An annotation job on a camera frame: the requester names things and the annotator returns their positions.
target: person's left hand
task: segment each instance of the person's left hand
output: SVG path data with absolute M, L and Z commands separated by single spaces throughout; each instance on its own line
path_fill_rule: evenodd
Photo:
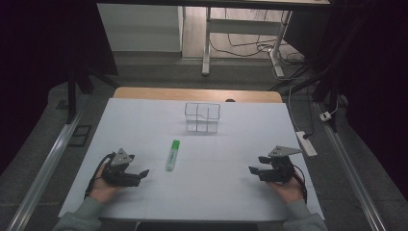
M 96 173 L 96 178 L 93 182 L 92 191 L 89 194 L 89 197 L 97 200 L 102 204 L 108 203 L 112 197 L 118 192 L 119 190 L 123 189 L 124 187 L 120 186 L 113 186 L 108 183 L 101 177 L 102 170 L 105 165 L 102 165 L 98 172 Z

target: green marker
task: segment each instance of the green marker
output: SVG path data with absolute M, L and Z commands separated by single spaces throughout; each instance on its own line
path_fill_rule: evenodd
M 173 141 L 171 145 L 170 154 L 168 154 L 166 170 L 173 171 L 174 165 L 176 164 L 178 147 L 180 146 L 180 141 Z

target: white plug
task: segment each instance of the white plug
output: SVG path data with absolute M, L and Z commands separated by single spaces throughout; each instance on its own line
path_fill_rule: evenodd
M 325 112 L 323 114 L 320 114 L 320 119 L 322 121 L 324 121 L 324 122 L 329 120 L 330 118 L 331 118 L 331 115 L 329 114 L 329 112 Z

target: white tabletop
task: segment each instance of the white tabletop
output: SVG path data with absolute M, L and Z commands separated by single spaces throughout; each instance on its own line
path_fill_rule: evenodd
M 136 155 L 126 169 L 150 169 L 138 187 L 116 194 L 101 218 L 188 221 L 270 221 L 287 214 L 278 195 L 248 167 L 276 145 L 299 148 L 286 104 L 219 103 L 218 132 L 186 132 L 187 101 L 110 99 L 60 216 L 75 211 L 97 165 L 123 148 Z M 180 148 L 173 171 L 166 160 L 173 140 Z M 302 154 L 291 160 L 306 175 L 308 208 L 321 208 Z

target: sleeve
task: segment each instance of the sleeve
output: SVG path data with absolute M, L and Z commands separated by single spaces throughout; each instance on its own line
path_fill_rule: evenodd
M 288 203 L 288 220 L 284 222 L 285 231 L 326 231 L 327 227 L 319 214 L 311 214 L 303 199 Z
M 101 221 L 98 219 L 104 205 L 98 201 L 87 197 L 77 211 L 74 213 L 65 213 L 53 231 L 67 230 L 98 230 L 101 226 Z

